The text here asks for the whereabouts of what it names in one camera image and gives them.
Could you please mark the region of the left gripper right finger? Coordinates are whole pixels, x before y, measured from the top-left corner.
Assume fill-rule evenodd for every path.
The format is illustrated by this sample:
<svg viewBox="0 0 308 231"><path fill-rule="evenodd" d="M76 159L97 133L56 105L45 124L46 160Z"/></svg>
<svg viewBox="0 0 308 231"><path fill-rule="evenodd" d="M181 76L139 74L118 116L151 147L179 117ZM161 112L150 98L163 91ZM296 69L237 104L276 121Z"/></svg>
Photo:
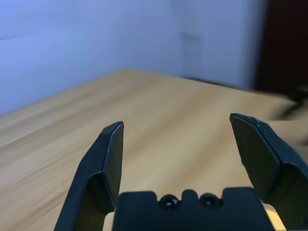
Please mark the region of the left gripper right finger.
<svg viewBox="0 0 308 231"><path fill-rule="evenodd" d="M269 124L232 113L230 122L242 165L261 201L289 230L308 228L308 165Z"/></svg>

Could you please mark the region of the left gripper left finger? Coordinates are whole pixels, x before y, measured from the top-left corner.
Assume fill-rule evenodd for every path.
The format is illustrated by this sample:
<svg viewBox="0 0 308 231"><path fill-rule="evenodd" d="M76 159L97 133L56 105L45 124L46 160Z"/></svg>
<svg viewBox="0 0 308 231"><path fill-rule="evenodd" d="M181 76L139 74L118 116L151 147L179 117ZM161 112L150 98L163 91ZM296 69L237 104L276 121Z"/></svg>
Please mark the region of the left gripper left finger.
<svg viewBox="0 0 308 231"><path fill-rule="evenodd" d="M122 176L124 123L105 127L80 161L56 231L101 231L114 212Z"/></svg>

